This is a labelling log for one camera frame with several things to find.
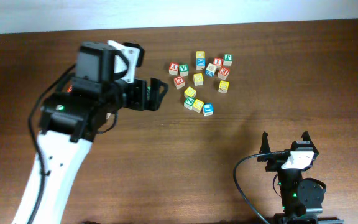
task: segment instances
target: white wall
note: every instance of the white wall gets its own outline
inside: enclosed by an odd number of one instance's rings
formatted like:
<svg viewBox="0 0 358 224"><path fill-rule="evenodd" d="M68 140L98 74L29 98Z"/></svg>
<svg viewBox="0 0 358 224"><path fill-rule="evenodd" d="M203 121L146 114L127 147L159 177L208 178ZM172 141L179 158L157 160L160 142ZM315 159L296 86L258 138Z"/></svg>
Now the white wall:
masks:
<svg viewBox="0 0 358 224"><path fill-rule="evenodd" d="M0 0L0 33L358 18L358 0Z"/></svg>

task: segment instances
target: blue block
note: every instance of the blue block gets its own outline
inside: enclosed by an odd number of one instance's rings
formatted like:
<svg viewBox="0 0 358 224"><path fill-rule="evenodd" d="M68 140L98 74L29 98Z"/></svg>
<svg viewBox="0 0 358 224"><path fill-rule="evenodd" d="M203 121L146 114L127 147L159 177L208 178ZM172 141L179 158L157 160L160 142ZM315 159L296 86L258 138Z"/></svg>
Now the blue block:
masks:
<svg viewBox="0 0 358 224"><path fill-rule="evenodd" d="M214 77L214 73L208 70L205 70L205 75L209 76L209 77Z"/></svg>
<svg viewBox="0 0 358 224"><path fill-rule="evenodd" d="M197 66L205 66L205 59L196 59Z"/></svg>
<svg viewBox="0 0 358 224"><path fill-rule="evenodd" d="M205 113L209 113L209 112L213 112L214 108L212 107L212 103L206 103L203 106L204 112Z"/></svg>

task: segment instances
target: cable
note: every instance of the cable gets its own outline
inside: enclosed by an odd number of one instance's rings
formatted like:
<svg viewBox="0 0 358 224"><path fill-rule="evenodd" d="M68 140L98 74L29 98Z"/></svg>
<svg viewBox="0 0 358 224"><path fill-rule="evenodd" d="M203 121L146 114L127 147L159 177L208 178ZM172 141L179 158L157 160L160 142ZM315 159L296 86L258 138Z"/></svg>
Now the cable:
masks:
<svg viewBox="0 0 358 224"><path fill-rule="evenodd" d="M60 83L61 80L63 80L66 75L75 67L75 64L72 65L70 68L68 68L60 77L59 79L57 79L52 85L50 85L38 98L38 100L35 102L34 107L32 108L29 118L27 120L27 124L29 126L29 131L30 131L30 135L31 135L31 140L32 143L35 147L35 151L38 154L38 159L40 161L40 173L41 173L41 181L40 181L40 188L38 191L38 196L37 196L37 200L35 201L35 205L34 208L32 210L31 216L29 218L29 221L27 222L27 224L31 224L34 221L35 215L37 214L38 208L40 207L40 203L41 203L41 199L42 199L42 195L44 194L44 187L45 187L45 165L44 165L44 159L42 157L42 153L40 150L40 147L37 143L37 141L35 140L35 134L34 134L34 130L32 129L32 117L36 111L36 109L38 108L38 105L40 104L42 98L52 89L54 88L54 86L56 86L58 83Z"/></svg>
<svg viewBox="0 0 358 224"><path fill-rule="evenodd" d="M112 125L110 126L110 128L108 128L104 131L98 131L98 134L104 134L104 133L112 130L112 128L116 126L117 120L118 120L118 111L114 113L114 121L113 121Z"/></svg>
<svg viewBox="0 0 358 224"><path fill-rule="evenodd" d="M270 156L270 155L277 155L277 154L284 154L283 151L278 151L278 152L269 152L269 153L261 153L261 154L255 154L255 155L251 155L251 156L247 156L245 158L242 158L235 166L233 169L233 179L234 179L234 183L236 184L236 187L238 189L238 191L240 192L242 198L247 202L248 206L252 209L252 211L255 212L255 214L265 223L265 224L270 224L259 212L258 210L256 210L256 208L251 204L251 202L248 200L248 198L246 197L246 195L243 193L243 191L241 190L241 187L237 181L237 177L236 177L236 170L237 167L244 161L246 161L247 159L251 159L251 158L255 158L258 156Z"/></svg>
<svg viewBox="0 0 358 224"><path fill-rule="evenodd" d="M274 189L274 192L276 192L276 194L279 196L279 197L281 197L281 195L279 195L278 193L277 193L277 191L276 191L276 188L275 188L275 186L274 186L274 182L276 181L276 178L278 177L278 174L276 174L275 176L274 176L274 178L273 178L273 189Z"/></svg>

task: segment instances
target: pile of blocks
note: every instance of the pile of blocks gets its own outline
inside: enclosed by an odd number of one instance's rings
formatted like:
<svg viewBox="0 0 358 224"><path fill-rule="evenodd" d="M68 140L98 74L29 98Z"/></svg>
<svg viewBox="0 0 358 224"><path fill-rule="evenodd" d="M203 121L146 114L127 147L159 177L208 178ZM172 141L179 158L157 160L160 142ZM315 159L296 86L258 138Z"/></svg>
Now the pile of blocks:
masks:
<svg viewBox="0 0 358 224"><path fill-rule="evenodd" d="M226 81L226 78L229 76L230 69L228 66L232 65L233 55L231 54L224 54L223 58L214 58L213 63L209 63L206 67L206 60L205 60L205 52L204 51L197 51L196 52L196 69L197 71L204 70L205 75L208 77L214 77L216 71L218 70L218 78L221 79L219 82L218 92L220 93L227 93L229 89L229 82ZM171 75L178 75L180 76L174 78L174 84L177 89L180 89L185 86L185 80L183 79L184 76L189 75L189 67L187 64L179 65L177 63L171 63L169 67L169 74ZM194 86L200 86L204 84L204 78L202 73L194 74L193 76ZM212 103L205 103L199 99L195 99L196 90L192 87L188 87L185 91L185 108L189 110L194 110L197 113L200 113L201 110L203 111L204 116L209 116L214 113L214 109Z"/></svg>

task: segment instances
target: brown tabletop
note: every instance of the brown tabletop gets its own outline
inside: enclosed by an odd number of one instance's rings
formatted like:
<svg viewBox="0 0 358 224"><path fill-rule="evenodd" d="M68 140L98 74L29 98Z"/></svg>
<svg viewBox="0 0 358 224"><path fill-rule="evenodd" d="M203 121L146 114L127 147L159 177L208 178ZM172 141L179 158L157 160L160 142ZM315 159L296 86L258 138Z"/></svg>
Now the brown tabletop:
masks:
<svg viewBox="0 0 358 224"><path fill-rule="evenodd" d="M13 220L32 168L30 109L85 40L142 45L137 77L159 78L170 91L156 112L120 110L116 128L96 138L62 223L250 220L234 164L258 153L263 131L277 151L306 130L320 155L304 177L328 186L322 217L358 223L358 19L0 35L0 223ZM168 74L170 62L187 63L186 87L194 87L197 50L207 62L234 57L227 94L216 77L195 87L213 104L208 117L184 108L185 88ZM264 163L247 161L237 175L265 217L282 213Z"/></svg>

